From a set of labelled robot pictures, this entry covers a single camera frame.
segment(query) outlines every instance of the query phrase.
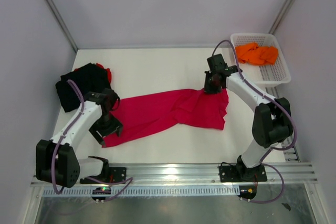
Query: metal frame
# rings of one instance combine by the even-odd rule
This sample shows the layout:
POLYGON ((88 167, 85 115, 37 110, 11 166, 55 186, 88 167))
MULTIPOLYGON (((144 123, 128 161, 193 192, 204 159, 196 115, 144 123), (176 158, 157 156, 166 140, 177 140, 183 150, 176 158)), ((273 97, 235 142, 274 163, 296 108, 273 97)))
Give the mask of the metal frame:
MULTIPOLYGON (((250 182, 221 183, 218 167, 220 164, 110 164, 111 167, 126 167, 127 176, 133 177, 136 186, 192 186, 192 185, 252 185, 250 182)), ((316 174, 310 163, 272 163, 278 169, 286 184, 317 183, 316 174)), ((267 182, 260 184, 281 184, 279 175, 265 167, 267 182)), ((50 186, 34 177, 32 187, 50 186)), ((75 187, 92 186, 76 183, 75 187)))
POLYGON ((321 190, 319 184, 305 183, 307 195, 310 201, 311 208, 315 215, 317 223, 331 223, 328 215, 323 207, 323 200, 320 198, 319 191, 321 190))
POLYGON ((54 16, 56 22, 58 23, 58 25, 60 26, 61 30, 63 31, 64 33, 64 36, 67 38, 67 40, 69 41, 70 45, 72 46, 73 50, 75 52, 78 51, 78 47, 67 27, 67 25, 65 24, 61 14, 59 13, 55 3, 53 0, 45 0, 46 1, 46 4, 47 6, 49 7, 52 15, 54 16))
POLYGON ((22 222, 23 224, 35 223, 43 191, 44 187, 30 187, 30 201, 25 209, 25 215, 22 222))
MULTIPOLYGON (((76 186, 75 188, 64 189, 61 195, 55 193, 53 187, 45 187, 43 197, 106 197, 106 195, 93 194, 96 185, 76 186)), ((110 195, 116 195, 123 188, 123 185, 111 187, 110 195)), ((176 196, 228 196, 239 195, 237 185, 193 185, 193 186, 130 186, 125 189, 121 197, 176 197, 176 196)))
POLYGON ((287 15, 287 13, 289 12, 290 8, 292 7, 293 3, 295 0, 285 0, 285 2, 283 3, 272 27, 269 30, 269 34, 274 34, 279 25, 282 23, 282 21, 284 20, 285 16, 287 15))

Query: white plastic basket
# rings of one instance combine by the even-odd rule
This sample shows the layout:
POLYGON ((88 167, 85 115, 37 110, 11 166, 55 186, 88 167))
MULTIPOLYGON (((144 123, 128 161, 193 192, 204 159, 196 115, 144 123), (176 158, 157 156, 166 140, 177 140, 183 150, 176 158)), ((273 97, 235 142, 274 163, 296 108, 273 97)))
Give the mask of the white plastic basket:
POLYGON ((274 46, 279 50, 279 57, 274 65, 254 66, 251 64, 239 64, 244 74, 256 85, 265 88, 272 88, 291 80, 290 73, 282 54, 277 39, 272 34, 232 34, 233 45, 240 46, 256 42, 259 46, 274 46))

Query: gray floor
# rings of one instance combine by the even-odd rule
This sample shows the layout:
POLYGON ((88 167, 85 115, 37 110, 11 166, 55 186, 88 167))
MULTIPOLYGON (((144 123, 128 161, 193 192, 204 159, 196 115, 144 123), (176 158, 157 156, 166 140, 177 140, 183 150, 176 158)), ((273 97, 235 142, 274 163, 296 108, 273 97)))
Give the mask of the gray floor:
MULTIPOLYGON (((286 185, 276 202, 260 205, 239 201, 237 196, 118 198, 90 204, 89 198, 43 198, 36 223, 316 223, 304 185, 286 185), (70 216, 55 212, 72 212, 70 216)), ((255 199, 274 198, 280 185, 259 185, 255 199)))

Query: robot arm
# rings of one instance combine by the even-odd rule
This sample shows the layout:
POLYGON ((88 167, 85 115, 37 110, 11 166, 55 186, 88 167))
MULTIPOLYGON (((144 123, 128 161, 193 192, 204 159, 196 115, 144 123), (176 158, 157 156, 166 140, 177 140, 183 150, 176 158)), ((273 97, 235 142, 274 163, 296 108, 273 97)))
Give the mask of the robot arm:
MULTIPOLYGON (((218 93, 222 88, 234 92, 253 111, 254 121, 252 127, 253 141, 247 151, 238 158, 237 170, 242 180, 251 180, 255 170, 260 167, 260 160, 267 155, 271 147, 278 145, 289 137, 292 125, 282 111, 264 98, 265 92, 249 81, 257 89, 260 95, 249 87, 243 74, 243 79, 238 73, 237 66, 228 67, 221 54, 207 59, 210 71, 206 71, 204 91, 206 93, 218 93)), ((275 100, 290 114, 290 105, 287 99, 276 99, 271 95, 267 97, 275 100)))
POLYGON ((36 146, 36 177, 39 180, 51 182, 51 159, 53 151, 63 136, 58 149, 58 158, 55 165, 56 184, 72 187, 78 179, 88 176, 98 180, 109 179, 109 162, 107 159, 90 156, 77 159, 75 151, 89 131, 99 144, 104 145, 103 137, 114 132, 120 135, 122 124, 109 112, 112 110, 118 95, 111 89, 103 93, 89 92, 85 95, 83 112, 76 111, 68 124, 50 141, 41 140, 36 146), (64 135, 66 128, 72 125, 64 135))

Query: purple cable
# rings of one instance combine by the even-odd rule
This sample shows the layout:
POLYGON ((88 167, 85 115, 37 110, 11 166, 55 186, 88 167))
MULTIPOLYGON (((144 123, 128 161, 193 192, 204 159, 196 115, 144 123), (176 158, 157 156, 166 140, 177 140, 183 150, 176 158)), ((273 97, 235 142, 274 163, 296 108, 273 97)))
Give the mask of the purple cable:
POLYGON ((265 200, 265 201, 263 201, 263 200, 254 200, 254 199, 252 199, 252 200, 250 200, 250 202, 252 202, 252 203, 257 203, 257 204, 268 204, 268 203, 272 203, 272 202, 278 200, 278 199, 283 195, 283 193, 284 193, 284 191, 285 191, 285 181, 284 181, 284 179, 283 179, 283 176, 282 176, 281 173, 279 172, 279 170, 276 169, 274 166, 269 165, 269 164, 265 164, 265 163, 261 163, 261 164, 262 164, 262 165, 266 165, 266 166, 268 166, 268 167, 271 167, 272 169, 274 169, 274 170, 277 172, 277 174, 279 174, 280 179, 281 179, 281 192, 280 192, 280 193, 278 194, 278 196, 275 197, 274 199, 265 200))
POLYGON ((61 194, 64 190, 64 186, 61 188, 61 190, 59 191, 57 189, 57 185, 56 185, 56 176, 55 176, 55 162, 56 162, 56 155, 59 149, 59 146, 61 145, 62 140, 66 137, 66 134, 68 133, 68 131, 70 130, 70 128, 78 121, 78 119, 81 117, 83 111, 84 111, 84 98, 82 93, 80 92, 79 88, 77 87, 77 85, 75 84, 74 81, 72 80, 68 80, 67 81, 68 84, 72 87, 72 89, 74 90, 74 92, 76 93, 80 103, 81 103, 81 107, 80 107, 80 113, 75 117, 75 119, 69 123, 68 127, 66 127, 66 129, 63 131, 63 135, 59 138, 56 147, 54 149, 54 152, 52 153, 53 157, 51 159, 51 182, 52 182, 52 186, 54 188, 54 191, 56 194, 61 194))
POLYGON ((275 197, 274 199, 270 199, 270 200, 266 200, 266 201, 261 201, 261 200, 250 200, 250 202, 252 202, 252 203, 257 203, 257 204, 267 204, 267 203, 271 203, 271 202, 276 201, 277 199, 279 199, 279 198, 283 195, 284 190, 285 190, 285 181, 284 181, 282 175, 280 174, 280 172, 279 172, 274 166, 272 166, 272 165, 268 165, 268 164, 264 164, 263 161, 264 161, 264 159, 267 157, 267 155, 268 155, 272 150, 286 151, 286 150, 291 149, 291 148, 295 145, 296 140, 297 140, 297 128, 296 128, 296 125, 295 125, 295 123, 294 123, 292 117, 290 116, 290 114, 289 114, 289 113, 288 113, 288 112, 287 112, 287 111, 286 111, 286 110, 285 110, 279 103, 277 103, 277 102, 274 101, 272 98, 270 98, 270 97, 264 95, 263 93, 261 93, 259 90, 257 90, 255 87, 253 87, 253 85, 252 85, 251 83, 249 83, 248 80, 244 79, 244 76, 243 76, 243 74, 242 74, 242 70, 241 70, 240 67, 239 67, 239 62, 238 62, 238 56, 237 56, 236 49, 235 49, 234 45, 231 43, 230 40, 224 39, 224 40, 222 40, 221 42, 219 42, 219 43, 217 44, 217 46, 215 47, 214 51, 212 52, 212 55, 211 55, 211 56, 213 56, 213 55, 215 54, 216 49, 217 49, 222 43, 224 43, 224 42, 228 42, 228 43, 230 44, 231 48, 232 48, 233 54, 234 54, 234 56, 235 56, 235 61, 236 61, 237 69, 238 69, 239 75, 240 75, 240 77, 243 79, 243 81, 244 81, 244 82, 245 82, 245 83, 246 83, 246 84, 247 84, 253 91, 255 91, 257 94, 262 95, 263 98, 266 98, 266 100, 270 101, 270 102, 273 103, 276 107, 278 107, 278 108, 285 114, 285 116, 288 118, 288 120, 290 121, 290 123, 291 123, 291 125, 292 125, 292 127, 293 127, 293 134, 294 134, 294 136, 293 136, 293 141, 292 141, 292 143, 291 143, 290 145, 288 145, 288 146, 285 147, 285 148, 271 147, 271 148, 270 148, 270 149, 269 149, 269 150, 268 150, 268 151, 261 157, 261 159, 260 159, 260 164, 262 164, 262 165, 266 165, 266 166, 268 166, 268 167, 271 167, 272 169, 274 169, 274 170, 277 172, 277 174, 279 174, 280 179, 281 179, 281 192, 280 192, 279 195, 278 195, 277 197, 275 197))

